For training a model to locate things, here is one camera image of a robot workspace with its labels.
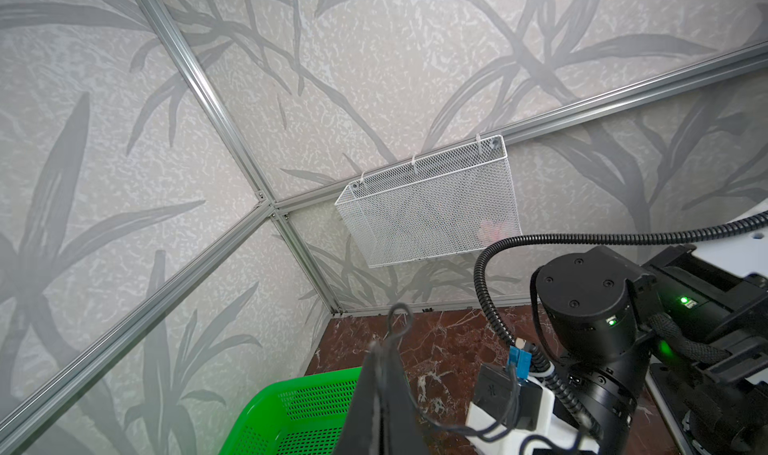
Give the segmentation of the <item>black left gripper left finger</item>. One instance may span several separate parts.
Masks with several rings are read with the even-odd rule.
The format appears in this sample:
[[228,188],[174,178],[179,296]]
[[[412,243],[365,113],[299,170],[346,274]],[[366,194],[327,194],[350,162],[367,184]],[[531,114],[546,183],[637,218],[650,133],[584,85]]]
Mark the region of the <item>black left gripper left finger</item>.
[[383,402],[379,387],[383,347],[375,344],[366,356],[334,454],[382,454]]

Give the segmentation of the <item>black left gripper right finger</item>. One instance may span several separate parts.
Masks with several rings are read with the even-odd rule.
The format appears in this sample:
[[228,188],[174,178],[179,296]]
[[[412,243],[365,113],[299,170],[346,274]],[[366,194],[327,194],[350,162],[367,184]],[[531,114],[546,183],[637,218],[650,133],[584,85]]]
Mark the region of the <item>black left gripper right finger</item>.
[[412,392],[396,345],[387,339],[381,354],[381,453],[427,454]]

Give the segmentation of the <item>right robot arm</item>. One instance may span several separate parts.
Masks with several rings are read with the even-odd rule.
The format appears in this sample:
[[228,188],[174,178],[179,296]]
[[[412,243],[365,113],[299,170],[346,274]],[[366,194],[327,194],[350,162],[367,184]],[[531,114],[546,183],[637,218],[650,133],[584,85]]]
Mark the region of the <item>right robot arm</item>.
[[[533,321],[562,346],[505,324],[486,269],[502,251],[569,245],[531,276]],[[484,366],[469,406],[483,454],[620,454],[639,398],[656,396],[691,454],[767,450],[767,215],[651,234],[537,234],[478,256],[480,307],[508,349]]]

